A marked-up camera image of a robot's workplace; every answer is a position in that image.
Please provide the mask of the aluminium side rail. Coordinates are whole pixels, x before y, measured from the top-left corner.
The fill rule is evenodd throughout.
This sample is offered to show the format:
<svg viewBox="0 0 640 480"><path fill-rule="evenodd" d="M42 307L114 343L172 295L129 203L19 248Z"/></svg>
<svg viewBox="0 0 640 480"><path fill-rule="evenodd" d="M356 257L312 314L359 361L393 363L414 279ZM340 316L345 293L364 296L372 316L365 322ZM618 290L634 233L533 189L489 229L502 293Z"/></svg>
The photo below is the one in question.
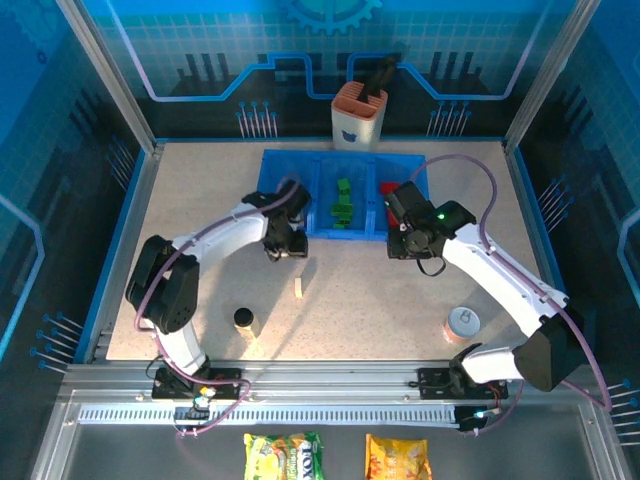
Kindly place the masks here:
<svg viewBox="0 0 640 480"><path fill-rule="evenodd" d="M105 263L109 266L108 275L101 290L92 330L92 360L98 363L107 361L162 153L163 148L160 147L152 156L144 155L136 166L125 197L123 218L115 231L117 243L109 261Z"/></svg>
<svg viewBox="0 0 640 480"><path fill-rule="evenodd" d="M539 277L549 285L568 293L556 255L553 251L547 227L528 170L520 149L506 153L505 160L509 168L514 190L519 202L528 238L531 242Z"/></svg>

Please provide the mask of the orange snack bag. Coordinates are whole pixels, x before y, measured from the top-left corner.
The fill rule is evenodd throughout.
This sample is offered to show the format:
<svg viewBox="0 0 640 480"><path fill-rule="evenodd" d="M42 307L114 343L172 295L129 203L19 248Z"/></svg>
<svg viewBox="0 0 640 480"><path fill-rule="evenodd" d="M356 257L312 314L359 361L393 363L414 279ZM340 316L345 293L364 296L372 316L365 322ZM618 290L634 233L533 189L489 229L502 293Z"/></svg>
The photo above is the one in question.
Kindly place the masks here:
<svg viewBox="0 0 640 480"><path fill-rule="evenodd" d="M365 480L433 480L426 439L365 437Z"/></svg>

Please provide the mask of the green yellow snack bag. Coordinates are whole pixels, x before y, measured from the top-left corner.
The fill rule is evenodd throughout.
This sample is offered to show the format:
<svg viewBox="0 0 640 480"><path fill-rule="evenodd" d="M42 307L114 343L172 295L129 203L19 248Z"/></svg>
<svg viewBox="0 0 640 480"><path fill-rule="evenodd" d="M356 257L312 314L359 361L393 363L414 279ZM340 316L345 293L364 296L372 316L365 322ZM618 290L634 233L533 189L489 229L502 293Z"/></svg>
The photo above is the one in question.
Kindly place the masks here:
<svg viewBox="0 0 640 480"><path fill-rule="evenodd" d="M244 434L243 480L326 480L323 445L315 431L288 435Z"/></svg>

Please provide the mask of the blue three-compartment plastic bin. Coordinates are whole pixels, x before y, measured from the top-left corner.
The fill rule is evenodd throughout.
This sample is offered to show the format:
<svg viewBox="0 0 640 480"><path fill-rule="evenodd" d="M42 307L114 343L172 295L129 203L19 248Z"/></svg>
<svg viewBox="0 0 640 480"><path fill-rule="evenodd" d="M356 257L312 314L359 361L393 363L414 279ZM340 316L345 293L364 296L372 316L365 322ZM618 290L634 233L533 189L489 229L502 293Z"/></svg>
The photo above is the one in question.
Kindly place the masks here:
<svg viewBox="0 0 640 480"><path fill-rule="evenodd" d="M272 192L283 177L297 175L310 193L304 227L310 238L328 240L386 240L389 226L383 187L413 181L428 196L427 174L419 167L425 157L418 154L275 150L263 152L257 189ZM349 225L337 226L332 208L339 203L339 182L350 186L353 215Z"/></svg>

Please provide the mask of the aluminium frame post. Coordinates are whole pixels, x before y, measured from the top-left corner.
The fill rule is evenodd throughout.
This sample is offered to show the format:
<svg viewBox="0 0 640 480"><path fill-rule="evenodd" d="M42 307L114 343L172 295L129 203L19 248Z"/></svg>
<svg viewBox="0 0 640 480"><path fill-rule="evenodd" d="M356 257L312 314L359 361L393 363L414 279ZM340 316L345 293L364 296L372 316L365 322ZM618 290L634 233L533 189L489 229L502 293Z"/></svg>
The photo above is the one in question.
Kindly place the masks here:
<svg viewBox="0 0 640 480"><path fill-rule="evenodd" d="M513 154L589 25L601 0L576 0L505 135L504 152Z"/></svg>
<svg viewBox="0 0 640 480"><path fill-rule="evenodd" d="M159 156L161 148L82 1L55 2L142 150L147 155Z"/></svg>

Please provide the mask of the aluminium front rail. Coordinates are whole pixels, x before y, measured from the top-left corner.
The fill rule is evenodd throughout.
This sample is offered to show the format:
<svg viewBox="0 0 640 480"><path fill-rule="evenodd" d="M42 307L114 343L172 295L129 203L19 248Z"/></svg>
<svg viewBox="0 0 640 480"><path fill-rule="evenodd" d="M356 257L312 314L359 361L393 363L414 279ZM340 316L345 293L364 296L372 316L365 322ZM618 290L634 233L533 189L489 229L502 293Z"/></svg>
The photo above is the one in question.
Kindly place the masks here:
<svg viewBox="0 0 640 480"><path fill-rule="evenodd" d="M113 361L72 365L62 380L67 390L121 391L127 398L152 389L156 365L146 361ZM409 383L420 369L447 372L447 361L212 361L210 370L235 369L251 382L250 392L262 400L294 402L350 400L399 402L417 392Z"/></svg>

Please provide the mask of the jar with black lid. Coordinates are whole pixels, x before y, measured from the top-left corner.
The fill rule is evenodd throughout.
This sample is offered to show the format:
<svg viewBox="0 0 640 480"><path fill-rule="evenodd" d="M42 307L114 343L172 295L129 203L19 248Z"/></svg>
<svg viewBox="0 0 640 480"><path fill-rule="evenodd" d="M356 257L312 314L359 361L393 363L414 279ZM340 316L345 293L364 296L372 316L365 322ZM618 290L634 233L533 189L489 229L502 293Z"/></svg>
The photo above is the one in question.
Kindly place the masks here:
<svg viewBox="0 0 640 480"><path fill-rule="evenodd" d="M249 308L237 309L234 312L233 321L238 333L247 341L255 341L261 333L262 325Z"/></svg>

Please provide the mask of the tin can with pull tab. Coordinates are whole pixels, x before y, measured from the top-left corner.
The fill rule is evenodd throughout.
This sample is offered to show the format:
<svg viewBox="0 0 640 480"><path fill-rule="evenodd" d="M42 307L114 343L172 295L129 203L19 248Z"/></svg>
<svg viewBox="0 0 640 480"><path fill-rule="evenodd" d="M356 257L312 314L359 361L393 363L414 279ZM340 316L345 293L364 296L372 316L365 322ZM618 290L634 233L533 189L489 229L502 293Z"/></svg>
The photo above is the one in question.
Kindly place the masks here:
<svg viewBox="0 0 640 480"><path fill-rule="evenodd" d="M481 330L479 316L470 308L452 309L443 323L443 336L448 343L462 343L473 339Z"/></svg>

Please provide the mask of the white knife block orange top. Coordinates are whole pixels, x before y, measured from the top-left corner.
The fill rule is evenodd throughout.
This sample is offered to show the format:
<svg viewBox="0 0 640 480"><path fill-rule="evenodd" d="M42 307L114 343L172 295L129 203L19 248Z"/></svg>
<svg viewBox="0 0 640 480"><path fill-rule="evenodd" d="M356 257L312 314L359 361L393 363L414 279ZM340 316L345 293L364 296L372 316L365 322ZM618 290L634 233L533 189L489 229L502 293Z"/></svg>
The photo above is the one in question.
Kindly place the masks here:
<svg viewBox="0 0 640 480"><path fill-rule="evenodd" d="M331 102L333 146L344 151L373 151L380 140L388 102L384 90L380 96L359 100L364 84L345 83Z"/></svg>

